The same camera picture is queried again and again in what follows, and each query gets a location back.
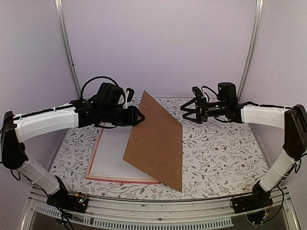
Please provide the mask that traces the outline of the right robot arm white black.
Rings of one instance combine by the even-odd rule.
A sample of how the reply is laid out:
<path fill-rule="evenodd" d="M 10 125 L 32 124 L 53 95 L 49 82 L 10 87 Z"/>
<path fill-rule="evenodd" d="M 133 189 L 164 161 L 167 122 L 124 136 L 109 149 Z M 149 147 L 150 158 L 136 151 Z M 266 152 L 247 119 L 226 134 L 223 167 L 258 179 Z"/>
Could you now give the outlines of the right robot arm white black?
<path fill-rule="evenodd" d="M 258 209 L 266 202 L 271 190 L 289 176 L 307 151 L 307 114 L 301 104 L 280 106 L 252 101 L 239 103 L 236 96 L 218 96 L 216 102 L 208 102 L 203 96 L 195 96 L 180 109 L 184 112 L 184 119 L 198 124 L 206 122 L 209 117 L 217 119 L 224 116 L 227 123 L 261 125 L 280 133 L 280 153 L 275 154 L 276 160 L 252 188 L 252 195 L 248 199 L 252 209 Z"/>

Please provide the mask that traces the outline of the brown cardboard backing board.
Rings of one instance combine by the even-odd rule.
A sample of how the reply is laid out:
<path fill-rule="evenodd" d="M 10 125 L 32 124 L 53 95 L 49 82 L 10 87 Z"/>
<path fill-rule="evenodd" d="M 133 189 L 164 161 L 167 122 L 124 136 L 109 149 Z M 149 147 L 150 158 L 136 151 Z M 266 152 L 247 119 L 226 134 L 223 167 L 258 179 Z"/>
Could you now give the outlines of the brown cardboard backing board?
<path fill-rule="evenodd" d="M 145 120 L 132 128 L 123 160 L 180 192 L 182 125 L 148 92 L 143 92 L 139 111 Z"/>

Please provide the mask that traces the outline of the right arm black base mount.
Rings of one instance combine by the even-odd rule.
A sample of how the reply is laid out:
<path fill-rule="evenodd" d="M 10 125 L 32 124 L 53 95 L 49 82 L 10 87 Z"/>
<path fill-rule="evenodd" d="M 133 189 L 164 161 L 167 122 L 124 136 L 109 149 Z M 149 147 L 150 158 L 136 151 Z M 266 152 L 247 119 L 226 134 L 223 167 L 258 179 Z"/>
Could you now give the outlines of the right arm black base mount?
<path fill-rule="evenodd" d="M 230 200 L 230 207 L 236 214 L 247 214 L 247 220 L 253 225 L 260 225 L 265 222 L 272 211 L 272 197 L 270 192 L 261 192 L 255 190 L 251 195 L 238 195 Z"/>

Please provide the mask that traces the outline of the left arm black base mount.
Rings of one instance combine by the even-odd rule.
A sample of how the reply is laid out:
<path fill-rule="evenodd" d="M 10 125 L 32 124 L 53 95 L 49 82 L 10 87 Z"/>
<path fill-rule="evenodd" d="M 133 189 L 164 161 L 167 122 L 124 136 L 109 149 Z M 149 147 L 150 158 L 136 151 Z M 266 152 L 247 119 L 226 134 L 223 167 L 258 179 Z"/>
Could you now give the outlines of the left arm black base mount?
<path fill-rule="evenodd" d="M 48 195 L 47 204 L 59 209 L 85 213 L 88 206 L 88 196 L 81 192 L 69 194 L 66 190 L 60 189 L 53 195 Z"/>

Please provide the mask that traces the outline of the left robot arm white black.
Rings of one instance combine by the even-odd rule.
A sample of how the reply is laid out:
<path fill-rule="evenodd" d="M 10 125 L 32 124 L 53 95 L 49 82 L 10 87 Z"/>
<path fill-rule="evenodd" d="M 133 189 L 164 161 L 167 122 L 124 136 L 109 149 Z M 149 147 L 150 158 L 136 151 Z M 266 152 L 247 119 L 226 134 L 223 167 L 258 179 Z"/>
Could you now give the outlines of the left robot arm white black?
<path fill-rule="evenodd" d="M 61 208 L 71 204 L 71 197 L 59 179 L 26 154 L 24 143 L 34 137 L 58 130 L 94 126 L 110 129 L 136 126 L 145 116 L 135 106 L 98 106 L 89 102 L 72 101 L 29 114 L 5 113 L 0 130 L 1 162 L 40 186 Z"/>

